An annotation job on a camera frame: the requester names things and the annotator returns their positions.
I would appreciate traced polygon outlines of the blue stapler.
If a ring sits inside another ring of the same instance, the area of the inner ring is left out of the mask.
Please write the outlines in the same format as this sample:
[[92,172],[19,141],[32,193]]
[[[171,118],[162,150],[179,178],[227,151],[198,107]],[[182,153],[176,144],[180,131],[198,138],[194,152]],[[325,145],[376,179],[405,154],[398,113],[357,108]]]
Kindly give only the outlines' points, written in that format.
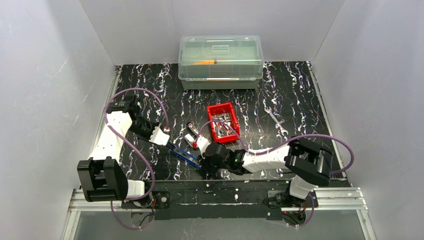
[[181,148],[177,147],[176,145],[174,145],[170,141],[166,144],[166,147],[173,154],[175,154],[177,157],[183,159],[185,162],[187,162],[191,166],[195,167],[196,169],[201,169],[202,168],[201,163],[200,163],[199,159],[196,156],[194,156],[194,155],[192,155],[192,154],[190,154],[190,153],[182,150]]

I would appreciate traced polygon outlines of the black silver stapler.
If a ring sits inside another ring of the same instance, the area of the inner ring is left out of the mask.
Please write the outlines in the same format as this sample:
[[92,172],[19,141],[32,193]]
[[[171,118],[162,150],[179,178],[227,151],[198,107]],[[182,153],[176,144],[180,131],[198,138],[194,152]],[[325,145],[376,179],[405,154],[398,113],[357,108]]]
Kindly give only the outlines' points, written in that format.
[[187,128],[196,137],[200,134],[199,129],[194,125],[193,122],[188,122],[187,123]]

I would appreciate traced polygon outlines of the red plastic bin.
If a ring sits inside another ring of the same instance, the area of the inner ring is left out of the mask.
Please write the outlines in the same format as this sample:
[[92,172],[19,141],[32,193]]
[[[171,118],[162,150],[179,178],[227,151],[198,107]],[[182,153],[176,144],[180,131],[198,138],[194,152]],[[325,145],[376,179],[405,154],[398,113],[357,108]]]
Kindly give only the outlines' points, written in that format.
[[210,123],[214,142],[229,144],[236,142],[240,134],[240,125],[231,102],[207,106],[208,119],[216,120]]

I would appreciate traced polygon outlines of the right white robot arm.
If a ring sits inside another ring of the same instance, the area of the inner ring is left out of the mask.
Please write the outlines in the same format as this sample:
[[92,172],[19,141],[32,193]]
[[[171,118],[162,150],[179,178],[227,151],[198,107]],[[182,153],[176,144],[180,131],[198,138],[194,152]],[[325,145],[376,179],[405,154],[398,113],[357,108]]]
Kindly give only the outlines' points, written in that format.
[[318,187],[331,181],[333,152],[326,146],[306,138],[296,139],[276,149],[265,148],[248,152],[230,150],[219,142],[197,142],[201,166],[209,174],[220,169],[243,176],[271,169],[287,169],[295,176],[289,182],[288,194],[304,200]]

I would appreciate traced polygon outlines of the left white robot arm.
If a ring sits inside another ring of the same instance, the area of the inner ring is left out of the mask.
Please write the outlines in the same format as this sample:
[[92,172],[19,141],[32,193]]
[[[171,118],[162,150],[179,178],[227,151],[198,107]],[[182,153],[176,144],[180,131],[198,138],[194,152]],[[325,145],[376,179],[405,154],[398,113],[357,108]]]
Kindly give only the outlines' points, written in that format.
[[170,128],[142,116],[141,101],[129,94],[105,109],[106,124],[87,160],[79,161],[77,173],[88,202],[139,200],[150,192],[142,180],[130,180],[120,167],[121,150],[132,132],[141,140],[165,146]]

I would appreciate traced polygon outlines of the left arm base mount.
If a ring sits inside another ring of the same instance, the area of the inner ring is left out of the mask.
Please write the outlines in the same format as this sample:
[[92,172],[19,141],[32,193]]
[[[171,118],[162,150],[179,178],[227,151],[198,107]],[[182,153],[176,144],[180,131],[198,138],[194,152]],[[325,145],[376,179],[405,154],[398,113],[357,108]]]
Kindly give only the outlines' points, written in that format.
[[171,194],[169,191],[152,191],[147,197],[135,200],[132,203],[136,207],[150,209],[168,209],[170,207]]

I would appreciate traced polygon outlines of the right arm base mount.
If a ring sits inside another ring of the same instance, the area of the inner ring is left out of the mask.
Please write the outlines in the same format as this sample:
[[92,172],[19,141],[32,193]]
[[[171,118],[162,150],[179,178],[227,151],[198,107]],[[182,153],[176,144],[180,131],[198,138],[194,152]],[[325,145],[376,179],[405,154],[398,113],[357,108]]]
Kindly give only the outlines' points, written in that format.
[[290,195],[289,190],[269,190],[267,197],[262,201],[269,208],[289,208],[294,212],[302,213],[307,208],[317,208],[319,206],[318,197],[313,191],[306,199],[301,199]]

